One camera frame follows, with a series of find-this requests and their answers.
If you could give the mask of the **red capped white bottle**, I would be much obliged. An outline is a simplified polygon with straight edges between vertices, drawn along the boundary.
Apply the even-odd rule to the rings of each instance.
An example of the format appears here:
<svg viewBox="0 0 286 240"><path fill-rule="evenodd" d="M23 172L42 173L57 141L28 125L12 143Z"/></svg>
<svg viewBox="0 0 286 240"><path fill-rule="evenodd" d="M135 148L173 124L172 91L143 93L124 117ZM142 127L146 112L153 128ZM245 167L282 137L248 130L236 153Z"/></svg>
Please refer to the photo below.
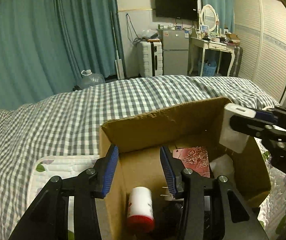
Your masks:
<svg viewBox="0 0 286 240"><path fill-rule="evenodd" d="M127 207L127 227L133 234L153 231L155 220L150 189L142 186L132 189Z"/></svg>

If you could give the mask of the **white power adapter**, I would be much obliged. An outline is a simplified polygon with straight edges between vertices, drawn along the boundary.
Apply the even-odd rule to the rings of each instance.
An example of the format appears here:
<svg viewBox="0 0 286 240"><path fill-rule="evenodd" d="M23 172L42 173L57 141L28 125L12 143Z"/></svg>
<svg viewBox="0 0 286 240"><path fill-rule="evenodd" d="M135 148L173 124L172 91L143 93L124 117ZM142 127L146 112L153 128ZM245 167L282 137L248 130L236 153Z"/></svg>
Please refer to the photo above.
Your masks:
<svg viewBox="0 0 286 240"><path fill-rule="evenodd" d="M249 136L232 128L230 124L231 117L237 114L241 117L254 118L256 111L234 103L226 104L224 107L219 143L236 153L242 153Z"/></svg>

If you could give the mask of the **clear water jug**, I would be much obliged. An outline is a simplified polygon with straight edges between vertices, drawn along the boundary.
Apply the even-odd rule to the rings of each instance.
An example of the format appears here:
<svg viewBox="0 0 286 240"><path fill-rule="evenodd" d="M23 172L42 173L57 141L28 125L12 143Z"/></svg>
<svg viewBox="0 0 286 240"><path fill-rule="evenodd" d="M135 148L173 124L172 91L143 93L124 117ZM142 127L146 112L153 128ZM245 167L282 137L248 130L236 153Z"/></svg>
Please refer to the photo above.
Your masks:
<svg viewBox="0 0 286 240"><path fill-rule="evenodd" d="M75 85L73 91L82 90L105 83L103 75L93 73L90 69L81 71L82 79L78 85Z"/></svg>

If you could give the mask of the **white mop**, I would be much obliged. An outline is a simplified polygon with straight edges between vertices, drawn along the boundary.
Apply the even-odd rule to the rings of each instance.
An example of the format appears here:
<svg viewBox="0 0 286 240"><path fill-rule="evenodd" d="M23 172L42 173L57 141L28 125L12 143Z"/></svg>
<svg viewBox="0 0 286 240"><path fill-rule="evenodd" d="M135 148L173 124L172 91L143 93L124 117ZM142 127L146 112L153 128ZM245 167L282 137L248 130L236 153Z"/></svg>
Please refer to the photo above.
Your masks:
<svg viewBox="0 0 286 240"><path fill-rule="evenodd" d="M110 11L110 18L112 23L112 31L113 31L113 38L114 38L114 47L115 47L115 68L118 76L118 80L123 80L125 78L124 71L123 71L123 63L122 59L119 56L116 33L114 28L114 21L113 21L113 14Z"/></svg>

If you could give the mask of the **oval white vanity mirror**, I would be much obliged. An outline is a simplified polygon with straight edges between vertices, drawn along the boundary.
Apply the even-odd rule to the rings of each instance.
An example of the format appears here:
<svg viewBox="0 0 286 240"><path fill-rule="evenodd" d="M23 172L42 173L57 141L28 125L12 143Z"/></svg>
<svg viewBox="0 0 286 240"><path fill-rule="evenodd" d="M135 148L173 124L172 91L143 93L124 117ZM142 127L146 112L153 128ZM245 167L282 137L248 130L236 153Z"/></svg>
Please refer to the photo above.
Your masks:
<svg viewBox="0 0 286 240"><path fill-rule="evenodd" d="M200 11L200 25L208 27L208 31L214 31L217 28L219 22L218 14L212 5L206 4Z"/></svg>

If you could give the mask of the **large green curtain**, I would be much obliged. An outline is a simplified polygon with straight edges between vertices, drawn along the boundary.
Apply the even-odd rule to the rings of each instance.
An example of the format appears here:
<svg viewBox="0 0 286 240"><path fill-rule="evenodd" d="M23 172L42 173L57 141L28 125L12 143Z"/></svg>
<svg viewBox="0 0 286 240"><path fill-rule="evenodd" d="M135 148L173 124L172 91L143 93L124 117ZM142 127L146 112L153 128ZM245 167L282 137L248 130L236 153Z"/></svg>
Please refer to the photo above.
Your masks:
<svg viewBox="0 0 286 240"><path fill-rule="evenodd" d="M82 70L116 75L117 0L0 0L0 109L70 92Z"/></svg>

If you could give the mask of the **open cardboard box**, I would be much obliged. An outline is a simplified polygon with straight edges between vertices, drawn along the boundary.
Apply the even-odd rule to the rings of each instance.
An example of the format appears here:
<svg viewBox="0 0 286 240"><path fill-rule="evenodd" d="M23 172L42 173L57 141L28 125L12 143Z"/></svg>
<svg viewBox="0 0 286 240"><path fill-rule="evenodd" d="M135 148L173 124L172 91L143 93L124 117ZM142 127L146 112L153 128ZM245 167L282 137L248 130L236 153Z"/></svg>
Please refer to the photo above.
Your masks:
<svg viewBox="0 0 286 240"><path fill-rule="evenodd" d="M172 153L178 148L204 146L209 162L227 154L236 161L234 179L246 204L257 208L270 192L266 165L254 138L249 137L242 153L219 143L227 98L214 98L176 105L120 120L100 127L100 155L110 145L119 150L113 182L105 198L113 239L178 239L183 199L170 194L160 162L160 148ZM127 227L129 195L135 187L152 193L155 227L149 233L133 234Z"/></svg>

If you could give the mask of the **white dressing table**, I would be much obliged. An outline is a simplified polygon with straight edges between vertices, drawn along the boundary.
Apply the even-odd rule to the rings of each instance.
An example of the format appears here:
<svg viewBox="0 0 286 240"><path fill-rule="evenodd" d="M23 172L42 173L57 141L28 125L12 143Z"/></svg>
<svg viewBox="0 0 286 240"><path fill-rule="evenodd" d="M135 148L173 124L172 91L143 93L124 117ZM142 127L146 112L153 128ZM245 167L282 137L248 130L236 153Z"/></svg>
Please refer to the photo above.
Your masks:
<svg viewBox="0 0 286 240"><path fill-rule="evenodd" d="M199 76L203 76L203 69L204 69L204 63L205 63L205 56L208 54L208 56L214 56L215 53L219 54L219 61L216 67L216 72L218 73L220 71L221 61L222 61L222 54L230 54L231 60L230 64L227 70L227 75L231 75L232 66L235 60L235 46L232 46L231 44L225 44L221 42L213 42L213 41L206 41L197 37L193 37L190 35L190 45L191 47L196 47L201 49L201 63L200 63L200 71Z"/></svg>

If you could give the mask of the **white floral quilt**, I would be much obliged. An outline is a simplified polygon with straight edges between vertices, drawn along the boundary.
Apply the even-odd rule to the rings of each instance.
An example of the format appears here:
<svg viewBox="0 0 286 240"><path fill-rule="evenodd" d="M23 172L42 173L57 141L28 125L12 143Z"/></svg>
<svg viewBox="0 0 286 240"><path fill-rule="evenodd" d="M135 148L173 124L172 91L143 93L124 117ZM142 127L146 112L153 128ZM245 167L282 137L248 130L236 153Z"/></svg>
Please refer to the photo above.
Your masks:
<svg viewBox="0 0 286 240"><path fill-rule="evenodd" d="M271 191L260 205L258 220L269 239L277 239L286 225L286 174L271 165L271 155L256 139L268 174ZM88 167L93 167L96 158L92 156L49 156L41 158L34 166L28 186L27 204L31 204L36 195L53 176L63 179L75 177Z"/></svg>

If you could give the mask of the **dark patterned suitcase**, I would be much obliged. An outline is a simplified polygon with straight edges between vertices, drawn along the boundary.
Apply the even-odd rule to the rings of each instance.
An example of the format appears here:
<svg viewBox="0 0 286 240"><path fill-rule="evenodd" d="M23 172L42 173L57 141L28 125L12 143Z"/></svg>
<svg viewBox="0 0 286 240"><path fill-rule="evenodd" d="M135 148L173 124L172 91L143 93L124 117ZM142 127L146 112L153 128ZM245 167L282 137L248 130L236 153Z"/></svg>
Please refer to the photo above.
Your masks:
<svg viewBox="0 0 286 240"><path fill-rule="evenodd" d="M240 46L235 47L234 49L235 58L234 58L234 62L231 68L230 76L238 77L240 67L241 67L242 54L243 54L243 48Z"/></svg>

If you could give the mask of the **white louvered wardrobe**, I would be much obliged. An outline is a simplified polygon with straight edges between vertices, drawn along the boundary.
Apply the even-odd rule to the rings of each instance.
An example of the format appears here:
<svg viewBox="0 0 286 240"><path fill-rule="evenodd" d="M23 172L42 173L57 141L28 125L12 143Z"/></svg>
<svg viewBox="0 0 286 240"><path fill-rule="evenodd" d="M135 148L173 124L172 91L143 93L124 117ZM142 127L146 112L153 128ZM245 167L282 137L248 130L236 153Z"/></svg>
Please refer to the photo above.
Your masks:
<svg viewBox="0 0 286 240"><path fill-rule="evenodd" d="M234 0L234 33L243 49L239 77L279 103L286 98L286 7L280 0Z"/></svg>

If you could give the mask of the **silver mini fridge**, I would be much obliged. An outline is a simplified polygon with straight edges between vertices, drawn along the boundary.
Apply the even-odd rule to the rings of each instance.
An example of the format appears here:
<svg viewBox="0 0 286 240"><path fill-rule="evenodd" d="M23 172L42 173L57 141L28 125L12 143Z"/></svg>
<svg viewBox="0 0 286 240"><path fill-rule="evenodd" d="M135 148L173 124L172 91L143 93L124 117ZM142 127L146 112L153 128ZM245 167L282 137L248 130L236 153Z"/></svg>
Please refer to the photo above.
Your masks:
<svg viewBox="0 0 286 240"><path fill-rule="evenodd" d="M185 30L158 30L163 46L163 74L187 75L189 32Z"/></svg>

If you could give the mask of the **black wall television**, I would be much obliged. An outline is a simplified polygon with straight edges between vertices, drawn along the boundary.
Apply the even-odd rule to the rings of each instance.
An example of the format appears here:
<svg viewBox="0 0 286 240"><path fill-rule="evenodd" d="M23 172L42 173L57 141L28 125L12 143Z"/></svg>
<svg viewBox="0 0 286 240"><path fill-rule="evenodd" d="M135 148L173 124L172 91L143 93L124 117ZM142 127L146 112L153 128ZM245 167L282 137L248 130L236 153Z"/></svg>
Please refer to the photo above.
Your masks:
<svg viewBox="0 0 286 240"><path fill-rule="evenodd" d="M155 0L157 17L198 20L197 0Z"/></svg>

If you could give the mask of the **blue laundry basket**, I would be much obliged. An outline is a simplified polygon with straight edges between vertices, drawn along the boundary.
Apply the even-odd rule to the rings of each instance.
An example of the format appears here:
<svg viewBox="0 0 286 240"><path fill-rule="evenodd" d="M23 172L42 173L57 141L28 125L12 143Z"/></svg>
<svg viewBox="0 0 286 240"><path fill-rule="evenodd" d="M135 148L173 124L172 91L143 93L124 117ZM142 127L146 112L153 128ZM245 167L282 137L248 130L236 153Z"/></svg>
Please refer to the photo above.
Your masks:
<svg viewBox="0 0 286 240"><path fill-rule="evenodd" d="M205 60L203 64L202 76L214 76L216 73L217 64L216 61Z"/></svg>

